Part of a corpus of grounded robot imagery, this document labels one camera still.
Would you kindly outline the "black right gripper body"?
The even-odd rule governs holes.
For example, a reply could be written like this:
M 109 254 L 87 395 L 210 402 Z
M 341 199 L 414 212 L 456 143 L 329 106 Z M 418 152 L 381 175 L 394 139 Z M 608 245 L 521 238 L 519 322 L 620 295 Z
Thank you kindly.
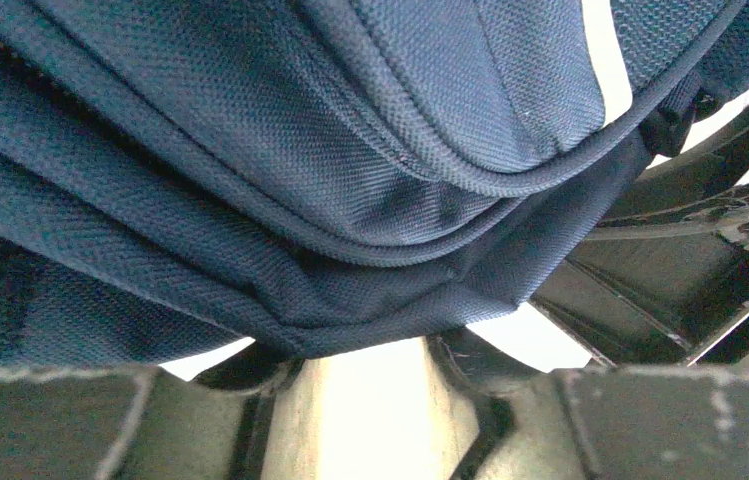
M 647 169 L 531 302 L 602 365 L 749 367 L 749 105 Z

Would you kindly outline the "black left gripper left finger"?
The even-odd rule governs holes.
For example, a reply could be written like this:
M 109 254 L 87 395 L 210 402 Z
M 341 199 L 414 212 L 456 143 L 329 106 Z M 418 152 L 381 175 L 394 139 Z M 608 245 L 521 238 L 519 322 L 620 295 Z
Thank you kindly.
M 302 365 L 253 344 L 190 381 L 149 365 L 0 367 L 0 479 L 256 479 Z

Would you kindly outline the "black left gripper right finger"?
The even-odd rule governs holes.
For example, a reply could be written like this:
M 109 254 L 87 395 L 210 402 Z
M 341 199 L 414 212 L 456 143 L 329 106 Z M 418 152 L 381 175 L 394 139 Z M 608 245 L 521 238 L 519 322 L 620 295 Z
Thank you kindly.
M 468 329 L 426 340 L 477 434 L 456 479 L 749 479 L 749 370 L 536 370 Z

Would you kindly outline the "navy blue student backpack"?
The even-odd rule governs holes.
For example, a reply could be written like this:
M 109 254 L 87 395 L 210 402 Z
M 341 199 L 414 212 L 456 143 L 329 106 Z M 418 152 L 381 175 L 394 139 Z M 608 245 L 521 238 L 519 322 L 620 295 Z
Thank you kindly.
M 749 1 L 0 1 L 0 365 L 514 311 L 749 88 Z

